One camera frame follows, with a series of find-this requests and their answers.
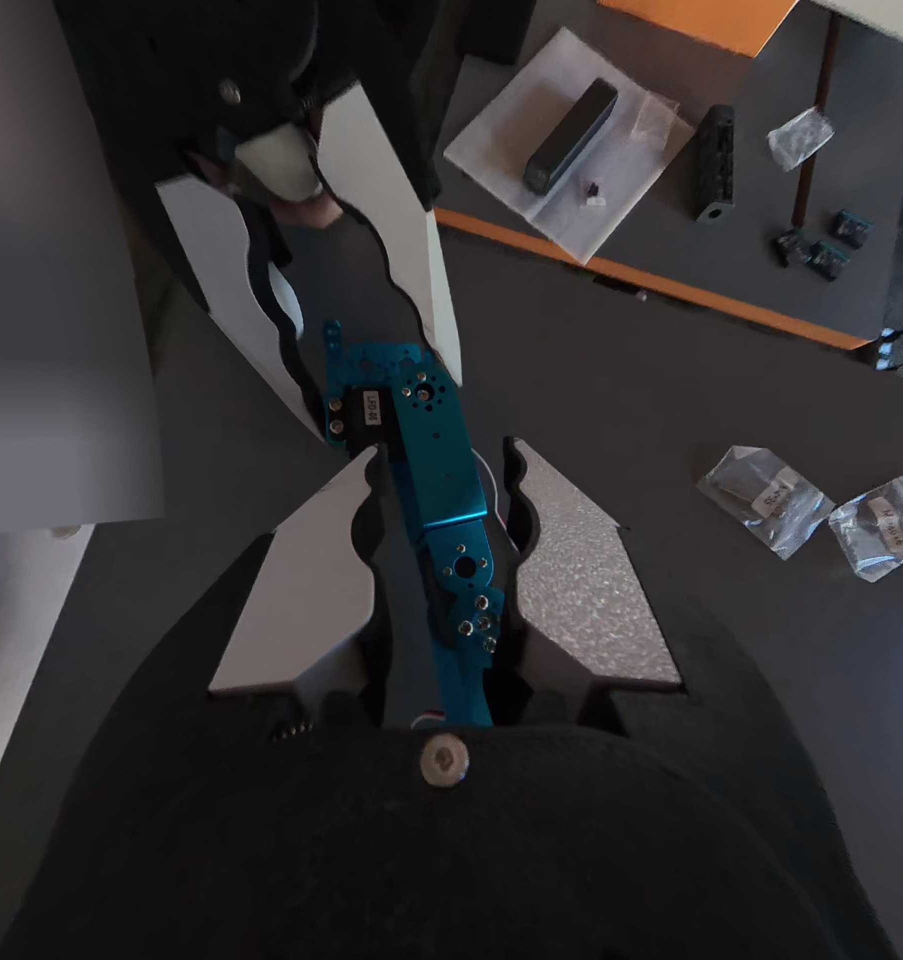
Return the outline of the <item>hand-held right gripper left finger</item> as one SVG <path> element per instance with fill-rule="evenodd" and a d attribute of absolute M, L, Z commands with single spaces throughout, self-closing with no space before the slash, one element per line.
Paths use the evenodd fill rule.
<path fill-rule="evenodd" d="M 209 695 L 291 693 L 314 716 L 343 692 L 383 723 L 393 633 L 374 564 L 381 460 L 366 448 L 277 525 Z"/>

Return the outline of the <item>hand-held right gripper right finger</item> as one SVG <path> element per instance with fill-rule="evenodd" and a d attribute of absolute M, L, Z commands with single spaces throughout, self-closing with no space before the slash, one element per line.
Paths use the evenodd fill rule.
<path fill-rule="evenodd" d="M 620 525 L 525 440 L 503 440 L 515 550 L 489 670 L 496 724 L 539 694 L 568 718 L 612 690 L 673 694 L 683 679 Z"/>

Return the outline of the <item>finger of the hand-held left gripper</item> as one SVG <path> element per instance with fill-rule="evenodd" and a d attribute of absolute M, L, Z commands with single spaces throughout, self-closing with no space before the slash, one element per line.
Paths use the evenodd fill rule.
<path fill-rule="evenodd" d="M 192 174 L 161 181 L 156 191 L 210 318 L 306 429 L 325 441 L 322 395 L 298 353 L 302 311 L 272 261 L 261 212 Z"/>
<path fill-rule="evenodd" d="M 423 208 L 359 81 L 324 108 L 317 166 L 338 203 L 370 225 L 391 282 L 415 307 L 425 342 L 461 387 L 458 321 L 435 213 Z"/>

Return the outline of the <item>blue toy robot arm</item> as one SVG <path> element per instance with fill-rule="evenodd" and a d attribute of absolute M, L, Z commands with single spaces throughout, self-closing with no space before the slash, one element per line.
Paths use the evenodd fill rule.
<path fill-rule="evenodd" d="M 414 343 L 346 342 L 323 324 L 325 438 L 385 448 L 418 563 L 445 720 L 490 727 L 485 674 L 502 630 L 479 459 L 445 367 Z"/>

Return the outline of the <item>grey desk orange edge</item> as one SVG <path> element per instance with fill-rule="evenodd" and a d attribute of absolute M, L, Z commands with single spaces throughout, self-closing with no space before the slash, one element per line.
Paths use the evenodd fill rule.
<path fill-rule="evenodd" d="M 799 2 L 755 58 L 734 54 L 596 2 L 538 2 L 515 65 L 467 55 L 436 146 L 444 225 L 562 259 L 521 216 L 447 162 L 451 141 L 565 27 L 698 124 L 715 104 L 735 110 L 735 206 L 714 224 L 693 220 L 688 144 L 589 262 L 589 269 L 744 319 L 853 349 L 885 326 L 903 198 L 903 43 L 842 18 L 825 114 L 834 136 L 816 154 L 805 214 L 811 242 L 840 210 L 872 221 L 863 247 L 829 281 L 782 267 L 772 240 L 792 224 L 798 171 L 786 173 L 767 134 L 810 107 L 830 12 Z"/>

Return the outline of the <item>person's left hand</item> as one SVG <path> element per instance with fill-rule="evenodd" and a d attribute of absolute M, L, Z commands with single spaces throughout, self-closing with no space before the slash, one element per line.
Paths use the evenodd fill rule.
<path fill-rule="evenodd" d="M 312 230 L 325 230 L 343 215 L 337 200 L 325 190 L 305 200 L 272 200 L 269 210 L 282 226 Z"/>

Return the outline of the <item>white paper sheet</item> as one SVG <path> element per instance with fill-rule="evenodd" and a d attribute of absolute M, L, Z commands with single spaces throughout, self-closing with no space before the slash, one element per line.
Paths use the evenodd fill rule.
<path fill-rule="evenodd" d="M 613 113 L 544 197 L 523 184 L 537 146 L 597 78 L 618 90 Z M 630 139 L 647 89 L 566 27 L 445 148 L 444 158 L 581 265 L 586 264 L 691 140 L 678 116 L 662 150 Z M 581 206 L 583 180 L 605 183 L 604 209 Z"/>

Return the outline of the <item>black rectangular case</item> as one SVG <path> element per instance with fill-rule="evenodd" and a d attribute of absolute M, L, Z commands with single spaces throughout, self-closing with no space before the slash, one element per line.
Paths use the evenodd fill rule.
<path fill-rule="evenodd" d="M 526 162 L 523 185 L 545 197 L 613 114 L 619 90 L 603 78 L 593 80 Z"/>

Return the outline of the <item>small clear screw bag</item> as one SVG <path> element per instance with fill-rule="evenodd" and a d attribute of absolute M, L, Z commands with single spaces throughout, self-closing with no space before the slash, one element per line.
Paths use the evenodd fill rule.
<path fill-rule="evenodd" d="M 764 447 L 732 446 L 697 488 L 783 561 L 836 508 L 820 488 Z"/>
<path fill-rule="evenodd" d="M 829 529 L 853 573 L 874 584 L 903 566 L 903 474 L 835 508 Z"/>

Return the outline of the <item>small clear plastic bag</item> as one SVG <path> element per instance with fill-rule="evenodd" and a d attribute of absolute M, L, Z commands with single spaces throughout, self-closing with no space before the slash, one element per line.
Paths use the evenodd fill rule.
<path fill-rule="evenodd" d="M 630 139 L 644 144 L 650 149 L 665 149 L 671 138 L 679 111 L 679 102 L 653 91 L 645 90 L 640 100 L 637 117 L 629 134 Z"/>
<path fill-rule="evenodd" d="M 791 172 L 813 157 L 835 134 L 830 119 L 812 106 L 766 135 L 774 162 Z"/>

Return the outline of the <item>person's white shirt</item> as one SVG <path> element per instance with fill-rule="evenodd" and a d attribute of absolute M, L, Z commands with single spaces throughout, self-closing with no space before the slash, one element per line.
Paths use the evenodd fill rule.
<path fill-rule="evenodd" d="M 0 534 L 0 764 L 95 529 Z"/>

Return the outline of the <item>black textured block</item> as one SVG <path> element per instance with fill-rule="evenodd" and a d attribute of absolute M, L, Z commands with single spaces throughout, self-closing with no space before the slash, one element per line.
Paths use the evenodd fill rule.
<path fill-rule="evenodd" d="M 735 108 L 714 104 L 695 134 L 693 218 L 699 224 L 718 222 L 735 208 L 735 136 Z"/>

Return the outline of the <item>orange white cardboard box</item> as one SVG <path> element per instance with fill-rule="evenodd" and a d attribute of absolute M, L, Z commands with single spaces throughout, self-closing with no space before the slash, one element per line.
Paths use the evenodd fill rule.
<path fill-rule="evenodd" d="M 599 5 L 750 58 L 768 44 L 795 1 L 600 1 Z M 903 1 L 815 5 L 903 42 Z"/>

